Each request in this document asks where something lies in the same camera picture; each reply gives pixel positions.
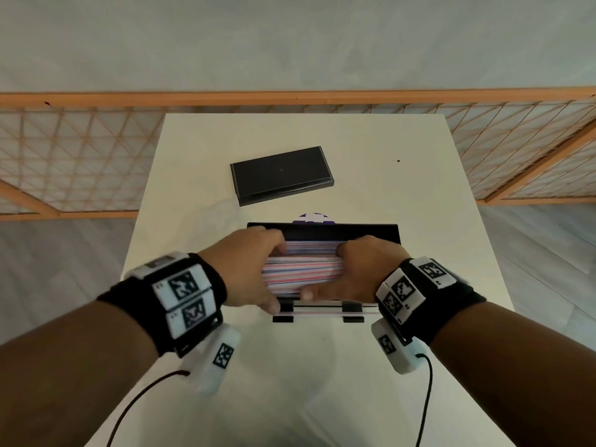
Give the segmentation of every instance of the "wire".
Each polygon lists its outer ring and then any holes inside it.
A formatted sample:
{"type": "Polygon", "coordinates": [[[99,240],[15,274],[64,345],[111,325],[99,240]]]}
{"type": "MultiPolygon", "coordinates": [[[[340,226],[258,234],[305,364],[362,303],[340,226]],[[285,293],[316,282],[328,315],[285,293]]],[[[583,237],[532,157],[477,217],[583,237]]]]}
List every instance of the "wire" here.
{"type": "Polygon", "coordinates": [[[433,366],[430,363],[428,356],[423,353],[416,354],[417,358],[424,358],[428,362],[428,391],[426,392],[426,401],[424,402],[424,409],[422,410],[422,420],[420,421],[420,429],[418,431],[418,440],[416,441],[416,447],[420,447],[420,441],[422,440],[422,432],[424,431],[424,423],[426,422],[426,411],[428,410],[428,401],[430,400],[430,389],[433,387],[433,366]]]}
{"type": "Polygon", "coordinates": [[[153,383],[149,384],[149,386],[147,386],[145,389],[143,389],[142,391],[140,391],[135,398],[132,399],[132,401],[124,408],[124,411],[122,412],[122,414],[120,414],[120,417],[118,418],[118,420],[116,421],[115,425],[114,425],[114,429],[111,432],[110,438],[108,439],[108,444],[106,445],[106,447],[110,447],[112,441],[114,440],[114,436],[116,431],[118,430],[118,427],[120,426],[120,422],[122,422],[122,419],[124,419],[124,416],[126,415],[126,413],[128,413],[128,410],[130,408],[132,408],[132,405],[134,405],[137,400],[139,398],[141,398],[145,392],[149,391],[149,389],[151,389],[154,385],[156,385],[157,383],[161,383],[163,380],[175,376],[175,375],[182,375],[182,376],[189,376],[190,372],[188,370],[176,370],[175,372],[171,372],[168,373],[167,375],[162,376],[161,378],[156,379],[153,383]]]}

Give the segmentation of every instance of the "white table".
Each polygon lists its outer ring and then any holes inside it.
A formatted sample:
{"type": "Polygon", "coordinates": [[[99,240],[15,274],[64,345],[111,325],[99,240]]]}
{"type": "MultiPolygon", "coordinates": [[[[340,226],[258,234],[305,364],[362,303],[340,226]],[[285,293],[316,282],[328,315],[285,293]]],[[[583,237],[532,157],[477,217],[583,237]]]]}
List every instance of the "white table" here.
{"type": "MultiPolygon", "coordinates": [[[[169,114],[125,269],[170,250],[198,251],[249,220],[291,222],[308,212],[397,223],[413,256],[436,258],[511,308],[442,115],[169,114]],[[237,206],[230,163],[318,145],[334,187],[237,206]]],[[[131,410],[114,446],[414,445],[428,372],[394,373],[370,333],[374,318],[280,324],[257,308],[225,308],[224,318],[243,340],[219,393],[202,399],[170,378],[131,410]]],[[[423,445],[511,445],[431,359],[423,445]]],[[[105,445],[123,405],[178,365],[172,354],[161,358],[90,445],[105,445]]]]}

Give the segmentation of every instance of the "stack of cards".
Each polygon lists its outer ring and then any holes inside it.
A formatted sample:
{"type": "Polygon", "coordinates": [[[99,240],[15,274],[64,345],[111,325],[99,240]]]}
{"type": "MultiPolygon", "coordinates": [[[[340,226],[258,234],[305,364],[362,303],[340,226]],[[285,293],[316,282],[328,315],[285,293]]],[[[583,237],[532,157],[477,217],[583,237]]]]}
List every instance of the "stack of cards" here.
{"type": "Polygon", "coordinates": [[[335,255],[337,241],[288,241],[288,253],[270,257],[263,268],[267,288],[277,296],[295,296],[309,284],[337,279],[343,259],[335,255]]]}

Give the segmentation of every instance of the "metal grid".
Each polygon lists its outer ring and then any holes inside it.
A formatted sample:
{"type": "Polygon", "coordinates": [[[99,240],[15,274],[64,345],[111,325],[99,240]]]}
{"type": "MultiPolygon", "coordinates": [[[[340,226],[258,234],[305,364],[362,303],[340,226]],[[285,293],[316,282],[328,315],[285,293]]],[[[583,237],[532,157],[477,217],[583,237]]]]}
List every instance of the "metal grid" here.
{"type": "MultiPolygon", "coordinates": [[[[443,114],[482,199],[596,119],[596,102],[4,109],[0,179],[61,211],[138,210],[167,112],[443,114]]],[[[581,150],[512,197],[594,195],[593,157],[581,150]]]]}

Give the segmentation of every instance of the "wristband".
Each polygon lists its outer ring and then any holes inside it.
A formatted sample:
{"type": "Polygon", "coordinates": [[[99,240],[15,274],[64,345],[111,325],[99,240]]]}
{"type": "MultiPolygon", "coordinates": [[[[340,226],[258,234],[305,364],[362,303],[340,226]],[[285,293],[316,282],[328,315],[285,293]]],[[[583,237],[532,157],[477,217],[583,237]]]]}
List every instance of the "wristband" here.
{"type": "Polygon", "coordinates": [[[223,322],[223,279],[199,255],[171,253],[127,273],[98,297],[132,317],[160,356],[183,357],[223,322]]]}
{"type": "Polygon", "coordinates": [[[486,298],[428,257],[408,259],[379,287],[379,312],[403,345],[417,337],[425,344],[459,311],[486,298]]]}

